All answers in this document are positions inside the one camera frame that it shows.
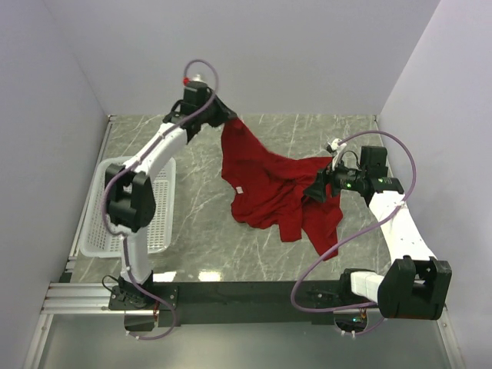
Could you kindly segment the red t shirt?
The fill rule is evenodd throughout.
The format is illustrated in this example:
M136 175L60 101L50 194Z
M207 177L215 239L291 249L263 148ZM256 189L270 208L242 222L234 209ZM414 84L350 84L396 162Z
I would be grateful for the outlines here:
M330 157L291 159L275 154L236 118L221 134L222 178L235 190L231 215L239 223L266 229L276 224L283 242L305 233L322 255L337 243L343 219L340 198L320 203L304 195Z

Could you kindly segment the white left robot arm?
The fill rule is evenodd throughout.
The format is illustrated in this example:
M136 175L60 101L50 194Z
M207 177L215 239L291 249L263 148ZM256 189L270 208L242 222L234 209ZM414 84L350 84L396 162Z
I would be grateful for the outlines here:
M105 170L102 219L108 233L122 242L121 274L113 301L143 309L155 300L147 246L147 230L156 210L152 184L203 124L218 127L236 116L206 83L187 81L183 98L173 105L152 139L124 164Z

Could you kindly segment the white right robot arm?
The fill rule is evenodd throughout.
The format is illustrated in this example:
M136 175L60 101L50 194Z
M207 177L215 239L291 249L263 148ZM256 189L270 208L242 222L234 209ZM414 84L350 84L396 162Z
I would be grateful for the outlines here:
M452 270L426 245L406 204L400 181L388 175L387 149L361 148L357 168L343 162L346 144L334 140L333 155L305 195L316 201L336 197L341 191L357 192L375 216L391 257L385 275L374 271L346 270L337 288L338 300L353 307L363 298L377 304L385 318L437 320L444 309Z

